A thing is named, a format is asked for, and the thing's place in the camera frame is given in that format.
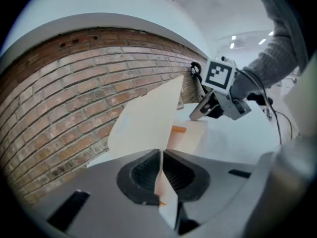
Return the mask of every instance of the ceiling light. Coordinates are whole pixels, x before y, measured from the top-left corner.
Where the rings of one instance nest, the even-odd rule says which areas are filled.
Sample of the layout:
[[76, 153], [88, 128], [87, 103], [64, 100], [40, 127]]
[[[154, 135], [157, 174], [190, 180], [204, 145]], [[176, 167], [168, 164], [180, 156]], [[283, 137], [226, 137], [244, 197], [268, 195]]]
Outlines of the ceiling light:
[[261, 41], [259, 42], [259, 45], [263, 44], [263, 42], [265, 42], [265, 41], [266, 41], [266, 39], [261, 40]]

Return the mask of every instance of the cardboard sheet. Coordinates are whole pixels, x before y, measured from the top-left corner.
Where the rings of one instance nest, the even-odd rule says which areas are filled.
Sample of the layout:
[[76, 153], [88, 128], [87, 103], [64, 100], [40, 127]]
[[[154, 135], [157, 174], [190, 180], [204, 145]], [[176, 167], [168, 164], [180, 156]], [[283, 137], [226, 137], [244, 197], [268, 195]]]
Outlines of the cardboard sheet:
[[166, 149], [184, 76], [130, 101], [114, 124], [108, 147], [122, 156], [148, 149]]
[[155, 194], [159, 196], [161, 202], [158, 212], [161, 214], [170, 228], [174, 229], [177, 218], [178, 196], [170, 185], [164, 172], [159, 177], [159, 182], [155, 190]]

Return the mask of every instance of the brick wall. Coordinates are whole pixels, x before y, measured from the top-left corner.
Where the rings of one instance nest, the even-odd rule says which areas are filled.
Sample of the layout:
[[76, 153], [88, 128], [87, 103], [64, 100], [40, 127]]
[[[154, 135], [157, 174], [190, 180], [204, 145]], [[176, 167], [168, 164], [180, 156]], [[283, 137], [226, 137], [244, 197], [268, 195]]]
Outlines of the brick wall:
[[35, 203], [108, 150], [124, 104], [206, 60], [163, 37], [95, 28], [57, 36], [18, 58], [0, 79], [0, 167]]

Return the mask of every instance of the ceiling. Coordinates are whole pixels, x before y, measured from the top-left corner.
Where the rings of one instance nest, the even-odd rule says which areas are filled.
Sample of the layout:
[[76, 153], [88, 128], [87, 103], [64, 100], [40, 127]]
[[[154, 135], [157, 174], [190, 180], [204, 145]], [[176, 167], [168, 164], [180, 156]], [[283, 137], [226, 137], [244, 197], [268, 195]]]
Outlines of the ceiling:
[[273, 29], [260, 0], [173, 1], [191, 15], [218, 51], [230, 47], [232, 35], [237, 36], [235, 49], [249, 49], [263, 38], [270, 38], [268, 33]]

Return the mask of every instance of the white curved wall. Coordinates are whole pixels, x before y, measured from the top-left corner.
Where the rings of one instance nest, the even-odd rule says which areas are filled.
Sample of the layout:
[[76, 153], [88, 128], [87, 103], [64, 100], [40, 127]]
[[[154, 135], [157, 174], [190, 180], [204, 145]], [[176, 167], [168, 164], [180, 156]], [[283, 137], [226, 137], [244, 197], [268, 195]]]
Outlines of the white curved wall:
[[[69, 28], [78, 29], [88, 25], [91, 27], [98, 26], [93, 19], [88, 22], [86, 18], [82, 21], [79, 19], [82, 14], [89, 15], [92, 13], [106, 13], [104, 18], [105, 25], [100, 26], [109, 26], [106, 17], [111, 15], [110, 13], [126, 15], [129, 18], [134, 18], [134, 20], [135, 18], [141, 19], [140, 30], [148, 31], [148, 29], [142, 28], [142, 22], [145, 20], [148, 23], [152, 23], [154, 28], [167, 29], [170, 33], [170, 36], [167, 36], [168, 38], [171, 38], [171, 35], [173, 35], [171, 33], [174, 33], [176, 39], [181, 37], [185, 42], [191, 43], [196, 47], [196, 51], [200, 51], [202, 55], [212, 55], [198, 26], [187, 12], [172, 0], [31, 0], [17, 18], [3, 44], [1, 55], [11, 47], [9, 58], [5, 59], [5, 64], [8, 64], [12, 57], [20, 55], [19, 53], [23, 50], [56, 35], [56, 27], [59, 31], [62, 31], [63, 26], [56, 24], [58, 20], [60, 20], [60, 24], [63, 24], [61, 19], [77, 16], [76, 25], [68, 26], [68, 29], [65, 29], [64, 32], [69, 31]], [[55, 22], [55, 27], [49, 27], [50, 22]], [[132, 27], [129, 26], [129, 20], [120, 24], [125, 24], [125, 27]], [[45, 26], [45, 32], [41, 31], [42, 26]], [[40, 37], [33, 34], [32, 40], [31, 38], [26, 38], [27, 34], [32, 33], [34, 30], [41, 33]], [[17, 47], [19, 50], [12, 51], [14, 44], [18, 43], [18, 40], [20, 42], [16, 46], [19, 46]]]

